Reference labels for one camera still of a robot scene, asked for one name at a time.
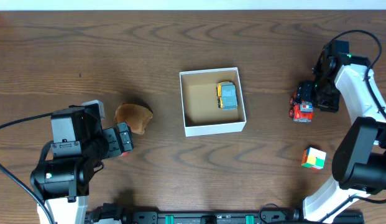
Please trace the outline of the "red toy fire truck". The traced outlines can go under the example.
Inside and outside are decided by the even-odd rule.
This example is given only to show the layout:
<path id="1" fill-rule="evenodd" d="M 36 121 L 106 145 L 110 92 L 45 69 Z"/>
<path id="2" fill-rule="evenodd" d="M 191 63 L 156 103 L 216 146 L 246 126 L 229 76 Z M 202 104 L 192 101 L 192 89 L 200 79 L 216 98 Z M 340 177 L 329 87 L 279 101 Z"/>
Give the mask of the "red toy fire truck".
<path id="1" fill-rule="evenodd" d="M 294 92 L 294 95 L 290 98 L 290 111 L 289 117 L 294 122 L 310 123 L 313 119 L 313 105 L 308 101 L 301 100 L 298 97 L 298 93 Z"/>

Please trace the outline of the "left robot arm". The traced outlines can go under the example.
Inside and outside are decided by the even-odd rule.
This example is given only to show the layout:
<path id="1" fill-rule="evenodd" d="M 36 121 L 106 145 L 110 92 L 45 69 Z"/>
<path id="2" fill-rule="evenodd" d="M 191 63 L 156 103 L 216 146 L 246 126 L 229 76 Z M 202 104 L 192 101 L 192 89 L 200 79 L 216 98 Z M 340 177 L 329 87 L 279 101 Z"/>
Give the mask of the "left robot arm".
<path id="1" fill-rule="evenodd" d="M 104 167 L 103 160 L 133 150 L 127 123 L 103 129 L 103 103 L 93 100 L 71 105 L 51 115 L 53 141 L 43 147 L 30 175 L 34 193 L 44 203 L 38 208 L 40 222 L 84 223 L 89 182 Z"/>

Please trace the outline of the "yellow grey toy truck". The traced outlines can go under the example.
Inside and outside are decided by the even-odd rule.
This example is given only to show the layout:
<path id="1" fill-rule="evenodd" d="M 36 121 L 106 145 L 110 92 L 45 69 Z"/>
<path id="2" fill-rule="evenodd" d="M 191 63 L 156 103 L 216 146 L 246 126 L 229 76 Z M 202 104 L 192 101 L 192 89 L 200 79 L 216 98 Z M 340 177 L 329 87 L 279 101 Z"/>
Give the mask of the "yellow grey toy truck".
<path id="1" fill-rule="evenodd" d="M 218 107 L 222 110 L 235 110 L 238 106 L 236 86 L 233 82 L 224 81 L 216 85 Z"/>

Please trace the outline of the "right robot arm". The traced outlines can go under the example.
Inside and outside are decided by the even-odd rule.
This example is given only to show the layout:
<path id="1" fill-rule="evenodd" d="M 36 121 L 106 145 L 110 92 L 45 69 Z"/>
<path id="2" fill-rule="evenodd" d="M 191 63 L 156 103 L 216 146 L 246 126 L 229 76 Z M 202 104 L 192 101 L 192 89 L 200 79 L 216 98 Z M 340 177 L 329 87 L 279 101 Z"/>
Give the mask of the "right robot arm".
<path id="1" fill-rule="evenodd" d="M 377 88 L 373 62 L 352 55 L 349 43 L 328 42 L 313 67 L 315 79 L 301 82 L 290 102 L 298 120 L 304 106 L 337 112 L 343 99 L 351 127 L 334 153 L 331 177 L 303 200 L 300 220 L 332 223 L 358 200 L 386 190 L 386 102 Z"/>

